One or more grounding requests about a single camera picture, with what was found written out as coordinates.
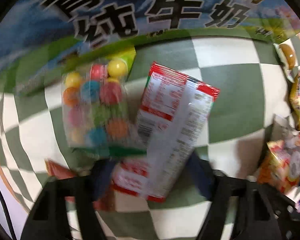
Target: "green candy ball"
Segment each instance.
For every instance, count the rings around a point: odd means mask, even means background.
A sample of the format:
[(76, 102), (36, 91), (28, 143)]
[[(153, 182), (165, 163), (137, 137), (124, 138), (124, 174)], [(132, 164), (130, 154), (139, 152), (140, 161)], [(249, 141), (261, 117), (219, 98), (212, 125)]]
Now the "green candy ball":
[(111, 117), (109, 107), (104, 105), (94, 105), (92, 107), (92, 116), (95, 126), (104, 125)]
[(125, 117), (128, 116), (128, 105), (120, 103), (110, 107), (112, 117)]

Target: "black cable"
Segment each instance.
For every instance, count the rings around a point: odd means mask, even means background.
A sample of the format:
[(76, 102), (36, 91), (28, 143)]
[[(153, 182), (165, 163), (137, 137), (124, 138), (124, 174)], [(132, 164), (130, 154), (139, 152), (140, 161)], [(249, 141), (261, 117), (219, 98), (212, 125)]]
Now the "black cable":
[(11, 218), (10, 218), (10, 214), (9, 214), (9, 211), (8, 211), (8, 207), (7, 207), (7, 204), (6, 204), (6, 202), (5, 202), (4, 198), (3, 198), (3, 195), (1, 193), (1, 191), (0, 191), (0, 202), (1, 202), (4, 214), (6, 216), (7, 224), (8, 224), (8, 227), (9, 227), (12, 239), (13, 240), (17, 240), (16, 234), (14, 233), (14, 229), (13, 229), (13, 225), (12, 225), (12, 222), (11, 222)]

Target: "blue candy ball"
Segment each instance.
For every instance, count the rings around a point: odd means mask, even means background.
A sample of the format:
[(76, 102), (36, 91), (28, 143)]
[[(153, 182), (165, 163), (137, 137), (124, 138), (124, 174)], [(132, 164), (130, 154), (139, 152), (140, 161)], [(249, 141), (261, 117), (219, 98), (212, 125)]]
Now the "blue candy ball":
[(94, 80), (85, 82), (81, 86), (81, 98), (86, 102), (95, 102), (99, 100), (100, 83)]
[(89, 146), (100, 146), (107, 142), (107, 133), (103, 127), (91, 129), (85, 136), (86, 144)]

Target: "nutrition facts label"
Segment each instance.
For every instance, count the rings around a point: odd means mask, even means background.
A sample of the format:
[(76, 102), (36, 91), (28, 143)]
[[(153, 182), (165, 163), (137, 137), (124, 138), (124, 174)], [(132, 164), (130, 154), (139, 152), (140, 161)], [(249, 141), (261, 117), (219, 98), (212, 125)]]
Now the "nutrition facts label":
[(153, 73), (143, 95), (141, 109), (172, 121), (184, 89), (185, 84)]

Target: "round snack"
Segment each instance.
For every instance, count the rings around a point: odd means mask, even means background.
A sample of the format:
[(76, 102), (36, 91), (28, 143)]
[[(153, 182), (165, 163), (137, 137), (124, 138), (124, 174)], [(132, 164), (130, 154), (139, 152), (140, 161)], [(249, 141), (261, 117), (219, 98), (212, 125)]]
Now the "round snack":
[(122, 119), (112, 119), (108, 122), (106, 129), (112, 139), (124, 138), (128, 134), (128, 123)]
[(113, 105), (110, 107), (111, 115), (113, 117), (127, 117), (128, 116), (128, 106), (125, 102)]
[(95, 102), (99, 99), (100, 83), (98, 81), (87, 81), (81, 86), (81, 98), (86, 102)]
[(108, 73), (111, 77), (122, 77), (128, 74), (127, 64), (122, 59), (113, 59), (108, 64)]
[(67, 106), (75, 106), (79, 103), (78, 99), (79, 89), (75, 87), (69, 87), (63, 92), (63, 102)]
[(110, 108), (98, 104), (92, 106), (92, 116), (95, 126), (104, 125), (111, 117)]
[(106, 81), (107, 81), (107, 82), (116, 82), (116, 83), (119, 83), (119, 80), (117, 80), (116, 78), (113, 78), (113, 77), (107, 78)]
[(122, 100), (122, 91), (119, 83), (106, 82), (100, 88), (100, 101), (107, 105), (115, 105)]
[(107, 142), (107, 134), (103, 127), (97, 127), (94, 129), (91, 129), (86, 135), (85, 135), (85, 141), (87, 145), (92, 146), (100, 146)]
[(107, 78), (107, 68), (101, 64), (95, 64), (90, 70), (90, 79), (100, 81), (101, 79)]
[(289, 69), (293, 69), (294, 65), (296, 64), (296, 54), (292, 50), (292, 48), (287, 44), (280, 44), (279, 48), (282, 50), (284, 56), (287, 59)]
[(68, 113), (69, 123), (73, 126), (81, 126), (84, 124), (84, 110), (80, 106), (75, 106)]
[(67, 88), (69, 87), (80, 87), (82, 83), (82, 77), (77, 72), (71, 72), (66, 76), (65, 85)]
[(84, 144), (84, 130), (80, 128), (74, 128), (70, 132), (71, 140), (76, 144)]

